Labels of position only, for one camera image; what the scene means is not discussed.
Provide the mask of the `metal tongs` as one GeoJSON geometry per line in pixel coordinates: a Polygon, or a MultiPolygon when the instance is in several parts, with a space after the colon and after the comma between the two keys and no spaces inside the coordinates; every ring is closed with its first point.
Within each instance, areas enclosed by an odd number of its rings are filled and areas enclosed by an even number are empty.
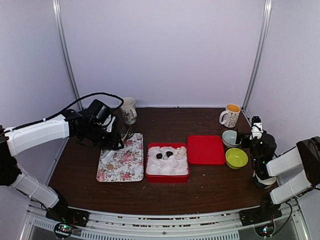
{"type": "Polygon", "coordinates": [[[119,131],[119,140],[116,141],[116,145],[111,148],[104,150],[100,156],[101,162],[105,165],[107,162],[115,155],[116,151],[123,149],[127,140],[129,140],[134,135],[133,129],[131,126],[122,127],[119,131]]]}

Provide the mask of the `red box lid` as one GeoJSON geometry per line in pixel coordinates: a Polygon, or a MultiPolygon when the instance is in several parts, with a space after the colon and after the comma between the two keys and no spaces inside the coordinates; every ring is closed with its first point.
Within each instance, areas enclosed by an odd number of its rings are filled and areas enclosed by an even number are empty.
{"type": "Polygon", "coordinates": [[[191,165],[224,165],[226,158],[222,138],[217,135],[188,136],[187,159],[191,165]]]}

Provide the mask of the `white square chocolate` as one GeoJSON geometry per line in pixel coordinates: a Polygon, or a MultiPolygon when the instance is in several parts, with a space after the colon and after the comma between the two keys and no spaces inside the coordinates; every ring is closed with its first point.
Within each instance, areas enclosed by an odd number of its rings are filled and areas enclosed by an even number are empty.
{"type": "Polygon", "coordinates": [[[179,149],[177,149],[177,155],[180,158],[184,158],[187,156],[187,149],[185,147],[180,147],[179,149]]]}

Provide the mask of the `dark heart chocolate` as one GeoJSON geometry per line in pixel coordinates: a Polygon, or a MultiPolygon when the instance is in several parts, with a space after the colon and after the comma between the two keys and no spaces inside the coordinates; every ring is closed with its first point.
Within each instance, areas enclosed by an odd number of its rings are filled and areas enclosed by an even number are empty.
{"type": "Polygon", "coordinates": [[[167,158],[169,158],[169,157],[172,156],[172,155],[173,155],[173,152],[172,152],[172,151],[167,151],[167,152],[166,152],[167,158]]]}

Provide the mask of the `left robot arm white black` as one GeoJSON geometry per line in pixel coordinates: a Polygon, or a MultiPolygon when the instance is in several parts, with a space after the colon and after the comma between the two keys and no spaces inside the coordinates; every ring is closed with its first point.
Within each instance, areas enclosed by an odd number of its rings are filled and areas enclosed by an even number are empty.
{"type": "Polygon", "coordinates": [[[90,141],[102,150],[118,150],[124,144],[117,131],[115,109],[95,99],[82,110],[67,106],[47,118],[0,129],[0,184],[12,187],[40,202],[61,222],[72,218],[72,211],[59,192],[26,171],[17,159],[41,147],[75,137],[90,141]]]}

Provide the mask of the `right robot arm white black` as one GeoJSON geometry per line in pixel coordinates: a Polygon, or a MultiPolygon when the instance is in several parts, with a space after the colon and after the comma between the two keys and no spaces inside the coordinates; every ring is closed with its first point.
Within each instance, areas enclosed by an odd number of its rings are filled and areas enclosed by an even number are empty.
{"type": "Polygon", "coordinates": [[[236,133],[236,143],[248,148],[255,178],[265,185],[266,180],[301,167],[301,171],[263,195],[256,210],[259,220],[268,220],[280,205],[299,197],[320,184],[320,137],[301,140],[290,150],[275,157],[276,140],[261,127],[252,126],[250,133],[236,133]]]}

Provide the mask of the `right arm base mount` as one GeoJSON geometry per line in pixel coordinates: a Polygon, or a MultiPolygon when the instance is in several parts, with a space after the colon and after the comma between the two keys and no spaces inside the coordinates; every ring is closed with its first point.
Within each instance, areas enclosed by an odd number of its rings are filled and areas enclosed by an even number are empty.
{"type": "Polygon", "coordinates": [[[275,219],[282,216],[280,204],[274,204],[269,193],[265,193],[260,206],[241,210],[238,214],[243,227],[254,225],[259,237],[271,237],[276,230],[275,219]]]}

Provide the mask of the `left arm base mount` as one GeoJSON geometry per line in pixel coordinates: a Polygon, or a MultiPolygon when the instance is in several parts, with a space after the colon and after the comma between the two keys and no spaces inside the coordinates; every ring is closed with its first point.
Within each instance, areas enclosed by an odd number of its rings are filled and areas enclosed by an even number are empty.
{"type": "Polygon", "coordinates": [[[90,213],[86,210],[70,208],[67,200],[62,194],[55,190],[58,202],[52,208],[41,205],[46,210],[46,218],[55,220],[57,223],[53,227],[53,233],[59,240],[69,238],[78,227],[86,227],[90,213]]]}

